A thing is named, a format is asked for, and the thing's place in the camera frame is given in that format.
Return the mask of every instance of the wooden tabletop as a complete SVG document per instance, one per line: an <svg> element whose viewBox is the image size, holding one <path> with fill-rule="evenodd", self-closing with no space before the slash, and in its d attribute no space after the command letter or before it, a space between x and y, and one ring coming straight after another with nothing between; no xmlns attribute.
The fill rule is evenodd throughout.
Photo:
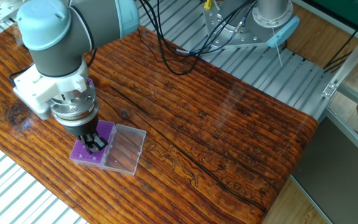
<svg viewBox="0 0 358 224"><path fill-rule="evenodd" d="M17 34L0 34L0 149L90 223L261 223L318 125L208 62L173 75L140 28L89 69L100 118L147 131L135 176L77 166L75 137L12 91L31 64ZM167 57L178 72L194 62Z"/></svg>

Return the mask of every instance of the wood grain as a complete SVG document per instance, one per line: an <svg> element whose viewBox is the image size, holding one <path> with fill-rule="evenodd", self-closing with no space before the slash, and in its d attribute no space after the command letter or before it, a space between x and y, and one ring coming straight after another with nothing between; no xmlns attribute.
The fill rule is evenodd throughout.
<svg viewBox="0 0 358 224"><path fill-rule="evenodd" d="M147 131L137 172L76 166L75 138L12 92L7 77L31 63L14 31L0 35L0 149L91 223L260 223L317 127L205 61L171 74L140 28L89 70L101 119ZM178 72L194 62L167 57Z"/></svg>

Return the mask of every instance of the metal grating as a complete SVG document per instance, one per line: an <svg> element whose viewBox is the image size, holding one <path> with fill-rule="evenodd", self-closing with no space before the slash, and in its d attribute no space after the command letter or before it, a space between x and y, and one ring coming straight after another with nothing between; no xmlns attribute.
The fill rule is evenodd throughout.
<svg viewBox="0 0 358 224"><path fill-rule="evenodd" d="M157 10L157 0L150 0ZM154 31L145 11L137 2L140 24ZM164 36L186 50L202 46L208 36L203 7L195 0L160 0ZM329 100L321 93L332 75L293 53L266 46L224 49L203 55L207 62L260 89L270 96L318 119Z"/></svg>
<svg viewBox="0 0 358 224"><path fill-rule="evenodd" d="M200 47L208 35L200 2L160 2L166 38L187 50ZM150 3L156 7L156 0ZM138 7L140 23L153 30L139 3ZM0 33L12 23L1 23ZM321 93L332 75L288 49L280 51L283 67L277 51L267 46L225 49L203 59L317 119L328 104ZM0 223L87 222L0 151Z"/></svg>
<svg viewBox="0 0 358 224"><path fill-rule="evenodd" d="M0 223L87 223L0 150Z"/></svg>

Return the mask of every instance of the metal mounting plate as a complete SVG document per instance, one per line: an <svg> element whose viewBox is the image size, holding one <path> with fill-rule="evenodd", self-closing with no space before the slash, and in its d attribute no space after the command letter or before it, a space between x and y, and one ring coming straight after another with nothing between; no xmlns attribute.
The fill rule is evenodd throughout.
<svg viewBox="0 0 358 224"><path fill-rule="evenodd" d="M219 2L218 6L220 7L220 10L218 10L214 4L210 9L204 9L203 14L206 20L206 27L209 33L211 33L213 29L215 29L215 27L221 22L223 16L222 11L225 7L225 2L227 3L227 1ZM225 28L218 36L218 38L214 41L213 46L222 46L231 38L232 35L233 31L230 30L230 28ZM247 30L245 27L243 27L240 29L240 32L234 36L230 43L225 46L225 49L238 47L257 47L261 45L265 45L265 43L259 40L253 34L251 34L249 30Z"/></svg>

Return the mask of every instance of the clear plastic lid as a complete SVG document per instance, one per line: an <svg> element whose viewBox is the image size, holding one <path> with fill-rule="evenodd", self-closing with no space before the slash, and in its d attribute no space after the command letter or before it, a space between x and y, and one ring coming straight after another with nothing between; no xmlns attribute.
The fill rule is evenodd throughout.
<svg viewBox="0 0 358 224"><path fill-rule="evenodd" d="M109 144L100 152L88 154L84 145L77 141L70 159L75 164L134 175L142 154L146 131L121 124L115 126L108 121L99 121L96 130L99 136L109 139Z"/></svg>

